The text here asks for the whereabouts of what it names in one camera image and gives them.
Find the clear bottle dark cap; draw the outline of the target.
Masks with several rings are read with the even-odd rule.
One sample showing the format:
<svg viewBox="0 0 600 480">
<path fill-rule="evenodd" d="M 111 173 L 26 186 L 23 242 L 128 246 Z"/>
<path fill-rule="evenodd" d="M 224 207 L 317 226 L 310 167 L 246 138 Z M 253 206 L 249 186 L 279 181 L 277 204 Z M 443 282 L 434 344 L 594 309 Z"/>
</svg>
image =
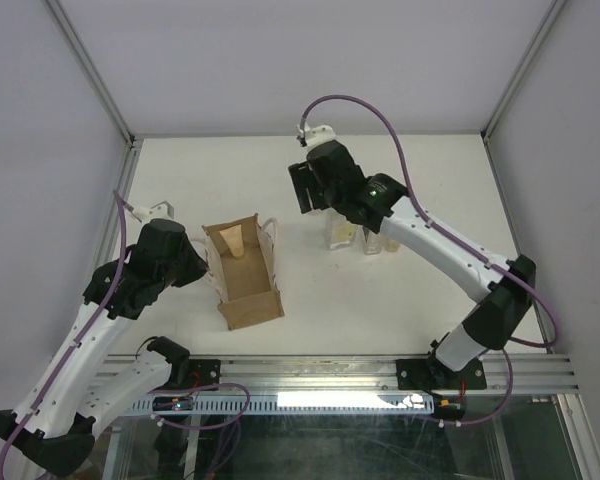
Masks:
<svg viewBox="0 0 600 480">
<path fill-rule="evenodd" d="M 330 250 L 352 246 L 356 233 L 357 226 L 350 223 L 345 216 L 333 209 L 327 211 L 326 242 Z"/>
<path fill-rule="evenodd" d="M 380 234 L 367 227 L 362 228 L 362 248 L 365 255 L 377 255 L 383 251 L 384 241 Z"/>
</svg>

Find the clear bottle white cap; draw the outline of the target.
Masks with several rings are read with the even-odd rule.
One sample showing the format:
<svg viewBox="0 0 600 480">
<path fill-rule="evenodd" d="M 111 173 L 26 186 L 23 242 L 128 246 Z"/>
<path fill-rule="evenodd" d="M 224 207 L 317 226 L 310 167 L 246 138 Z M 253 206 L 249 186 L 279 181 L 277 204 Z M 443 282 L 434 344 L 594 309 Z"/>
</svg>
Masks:
<svg viewBox="0 0 600 480">
<path fill-rule="evenodd" d="M 389 237 L 384 238 L 384 249 L 387 252 L 395 253 L 399 250 L 400 246 L 401 246 L 401 244 L 398 241 L 391 239 Z"/>
</svg>

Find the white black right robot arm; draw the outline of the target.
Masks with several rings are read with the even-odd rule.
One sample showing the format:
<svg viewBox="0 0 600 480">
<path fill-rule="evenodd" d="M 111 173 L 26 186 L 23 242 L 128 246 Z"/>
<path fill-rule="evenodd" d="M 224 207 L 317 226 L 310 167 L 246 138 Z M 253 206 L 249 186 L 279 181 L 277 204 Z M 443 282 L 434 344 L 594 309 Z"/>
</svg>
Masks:
<svg viewBox="0 0 600 480">
<path fill-rule="evenodd" d="M 408 188 L 392 177 L 367 176 L 335 139 L 300 142 L 303 162 L 289 166 L 301 212 L 331 208 L 350 223 L 409 248 L 458 285 L 475 305 L 462 322 L 432 343 L 420 386 L 446 388 L 469 363 L 502 349 L 531 306 L 526 286 L 535 280 L 532 260 L 509 260 L 447 230 L 418 212 Z"/>
</svg>

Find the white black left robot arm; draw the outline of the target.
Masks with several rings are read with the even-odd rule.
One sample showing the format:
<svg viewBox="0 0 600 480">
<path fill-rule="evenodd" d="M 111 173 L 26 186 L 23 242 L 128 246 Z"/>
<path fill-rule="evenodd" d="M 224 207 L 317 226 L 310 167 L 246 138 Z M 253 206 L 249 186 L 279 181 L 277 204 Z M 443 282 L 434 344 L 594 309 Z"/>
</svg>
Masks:
<svg viewBox="0 0 600 480">
<path fill-rule="evenodd" d="M 146 223 L 119 259 L 92 274 L 70 333 L 41 379 L 13 410 L 0 410 L 0 438 L 45 472 L 76 472 L 98 437 L 136 400 L 166 386 L 183 388 L 189 351 L 159 336 L 124 371 L 94 387 L 95 374 L 143 310 L 170 287 L 203 278 L 206 262 L 183 225 Z"/>
</svg>

